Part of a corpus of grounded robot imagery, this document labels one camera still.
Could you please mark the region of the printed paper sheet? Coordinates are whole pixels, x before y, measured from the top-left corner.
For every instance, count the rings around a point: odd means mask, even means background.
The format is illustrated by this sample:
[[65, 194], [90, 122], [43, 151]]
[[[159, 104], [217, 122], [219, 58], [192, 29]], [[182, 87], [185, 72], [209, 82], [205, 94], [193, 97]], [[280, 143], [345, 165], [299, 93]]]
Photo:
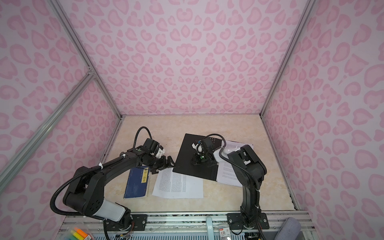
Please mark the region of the printed paper sheet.
[[174, 173], [173, 169], [158, 173], [153, 196], [165, 199], [202, 199], [203, 179]]

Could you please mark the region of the orange and black folder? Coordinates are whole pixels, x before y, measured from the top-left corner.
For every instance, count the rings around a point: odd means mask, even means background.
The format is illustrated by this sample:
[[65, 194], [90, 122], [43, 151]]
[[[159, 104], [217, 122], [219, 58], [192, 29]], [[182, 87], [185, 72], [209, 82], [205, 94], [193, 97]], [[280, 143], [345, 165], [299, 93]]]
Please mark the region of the orange and black folder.
[[222, 140], [185, 134], [173, 172], [216, 181], [218, 163], [213, 156], [222, 146]]

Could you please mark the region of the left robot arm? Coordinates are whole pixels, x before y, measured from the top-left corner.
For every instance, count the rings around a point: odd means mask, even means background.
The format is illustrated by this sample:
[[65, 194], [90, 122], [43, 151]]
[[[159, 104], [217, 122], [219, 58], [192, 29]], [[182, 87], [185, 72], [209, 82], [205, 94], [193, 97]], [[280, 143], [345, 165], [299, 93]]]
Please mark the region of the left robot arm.
[[134, 220], [131, 210], [105, 198], [105, 186], [114, 178], [137, 167], [148, 167], [154, 175], [173, 168], [172, 157], [152, 137], [143, 145], [133, 146], [119, 157], [95, 167], [80, 167], [63, 183], [50, 200], [51, 210], [62, 216], [85, 216], [103, 221], [104, 230], [131, 231]]

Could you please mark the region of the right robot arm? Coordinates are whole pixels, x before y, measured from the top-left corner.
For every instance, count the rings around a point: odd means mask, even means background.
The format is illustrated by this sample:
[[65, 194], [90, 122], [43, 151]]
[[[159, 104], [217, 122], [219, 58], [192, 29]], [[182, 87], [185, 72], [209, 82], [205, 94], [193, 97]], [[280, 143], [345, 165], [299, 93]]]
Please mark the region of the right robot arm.
[[260, 207], [260, 188], [267, 174], [267, 168], [249, 145], [226, 151], [227, 141], [222, 135], [209, 134], [192, 144], [195, 150], [191, 163], [195, 166], [212, 166], [219, 158], [231, 164], [235, 176], [243, 188], [243, 201], [240, 207], [241, 223], [246, 228], [262, 230], [262, 210]]

